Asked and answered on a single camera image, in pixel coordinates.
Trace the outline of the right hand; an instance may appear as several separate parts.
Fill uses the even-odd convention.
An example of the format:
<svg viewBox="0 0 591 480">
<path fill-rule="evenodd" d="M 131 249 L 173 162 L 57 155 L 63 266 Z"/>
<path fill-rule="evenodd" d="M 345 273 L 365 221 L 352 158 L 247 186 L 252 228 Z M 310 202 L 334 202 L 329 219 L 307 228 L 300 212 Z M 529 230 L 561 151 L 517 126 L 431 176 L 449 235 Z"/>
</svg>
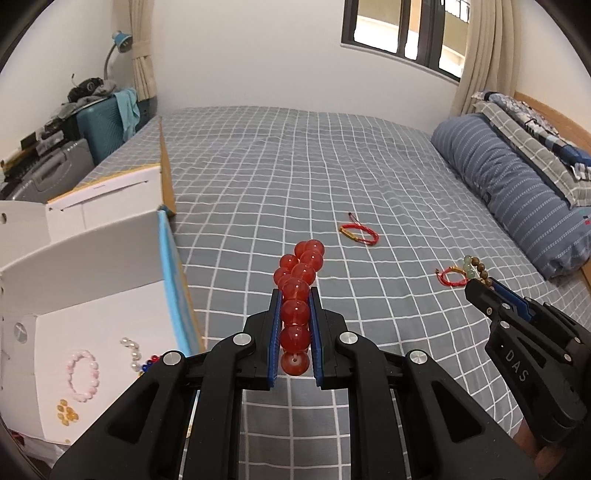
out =
<svg viewBox="0 0 591 480">
<path fill-rule="evenodd" d="M 538 475 L 545 478 L 560 462 L 566 450 L 560 445 L 542 446 L 534 437 L 526 420 L 523 420 L 513 437 L 515 443 L 530 457 Z"/>
</svg>

